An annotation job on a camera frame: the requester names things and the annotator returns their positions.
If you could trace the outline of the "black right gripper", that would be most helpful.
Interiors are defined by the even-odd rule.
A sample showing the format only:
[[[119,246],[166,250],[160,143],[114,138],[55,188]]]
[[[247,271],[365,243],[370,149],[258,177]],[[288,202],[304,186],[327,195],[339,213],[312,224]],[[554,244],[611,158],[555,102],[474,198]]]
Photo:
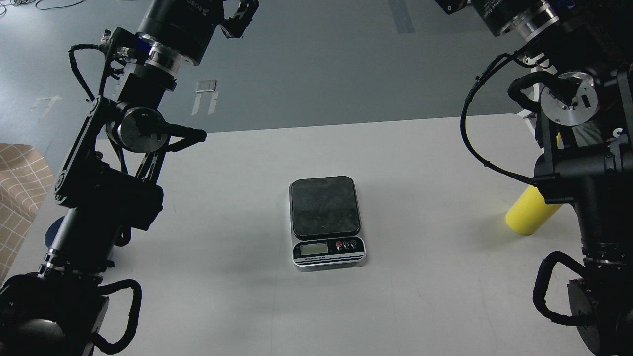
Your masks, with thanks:
[[[546,0],[435,0],[445,14],[472,6],[494,36],[516,30],[523,38],[535,38],[560,22]]]

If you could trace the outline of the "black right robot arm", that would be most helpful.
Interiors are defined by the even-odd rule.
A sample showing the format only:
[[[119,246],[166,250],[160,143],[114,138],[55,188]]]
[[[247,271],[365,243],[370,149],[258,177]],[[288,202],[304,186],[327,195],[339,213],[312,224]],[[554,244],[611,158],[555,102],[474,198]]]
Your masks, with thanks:
[[[632,354],[632,2],[473,0],[494,36],[515,30],[525,45],[500,54],[477,77],[460,118],[462,140],[485,167],[535,187],[547,204],[570,204],[583,263],[562,252],[541,262],[532,302],[545,318],[577,329],[597,356]],[[508,88],[536,120],[543,149],[532,178],[505,171],[473,149],[473,97],[507,63],[531,68]]]

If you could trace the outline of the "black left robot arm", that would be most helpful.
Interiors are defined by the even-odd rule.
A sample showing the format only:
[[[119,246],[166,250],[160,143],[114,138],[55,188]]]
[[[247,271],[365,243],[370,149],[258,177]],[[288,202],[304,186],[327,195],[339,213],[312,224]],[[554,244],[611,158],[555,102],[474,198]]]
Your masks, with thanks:
[[[69,50],[73,74],[92,108],[54,186],[68,209],[37,272],[1,289],[3,356],[114,355],[136,335],[142,288],[102,283],[111,253],[149,230],[163,208],[158,178],[165,156],[207,138],[167,122],[158,110],[176,88],[181,64],[197,66],[216,28],[241,38],[259,7],[242,0],[224,17],[221,0],[154,0],[136,33],[104,32],[99,44]]]

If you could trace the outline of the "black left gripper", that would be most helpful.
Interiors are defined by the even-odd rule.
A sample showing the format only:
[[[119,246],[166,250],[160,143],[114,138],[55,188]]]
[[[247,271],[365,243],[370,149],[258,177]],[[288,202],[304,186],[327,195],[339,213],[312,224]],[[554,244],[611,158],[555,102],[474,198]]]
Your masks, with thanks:
[[[154,0],[138,33],[150,36],[198,66],[215,27],[220,25],[228,39],[242,38],[258,8],[259,0],[240,0],[235,14],[224,19],[222,0]]]

